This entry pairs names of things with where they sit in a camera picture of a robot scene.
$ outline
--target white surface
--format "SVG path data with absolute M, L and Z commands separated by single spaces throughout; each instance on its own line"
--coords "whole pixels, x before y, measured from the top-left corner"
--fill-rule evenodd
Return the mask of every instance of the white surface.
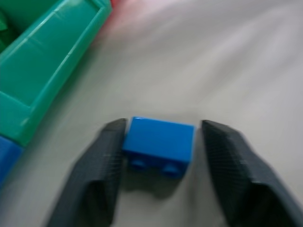
M 0 226 L 43 226 L 97 130 L 133 115 L 231 125 L 302 203 L 303 3 L 125 1 L 6 181 Z M 222 226 L 205 164 L 167 199 L 122 190 L 115 227 Z

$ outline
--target lego brick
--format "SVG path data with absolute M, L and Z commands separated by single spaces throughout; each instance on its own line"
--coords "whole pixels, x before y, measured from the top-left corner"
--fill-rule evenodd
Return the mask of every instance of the lego brick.
M 23 148 L 13 141 L 0 136 L 0 186 L 10 169 L 22 154 Z
M 48 227 L 109 226 L 122 173 L 126 119 L 107 124 L 74 165 Z
M 202 122 L 214 189 L 231 227 L 302 227 L 303 214 L 274 171 L 236 130 Z
M 123 145 L 130 167 L 155 167 L 168 177 L 181 177 L 192 160 L 194 129 L 192 125 L 133 117 Z

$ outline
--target green container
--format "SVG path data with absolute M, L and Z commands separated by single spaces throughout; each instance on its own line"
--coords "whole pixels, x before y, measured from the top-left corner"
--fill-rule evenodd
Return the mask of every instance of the green container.
M 1 0 L 21 34 L 0 54 L 0 135 L 25 146 L 112 8 L 109 0 Z

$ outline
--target blue lego brick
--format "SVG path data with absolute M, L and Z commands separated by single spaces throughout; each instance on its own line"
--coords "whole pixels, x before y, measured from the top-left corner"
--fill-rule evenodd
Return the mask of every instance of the blue lego brick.
M 0 186 L 22 151 L 21 146 L 0 136 Z
M 192 160 L 195 128 L 192 125 L 133 117 L 123 145 L 130 167 L 155 167 L 178 178 Z

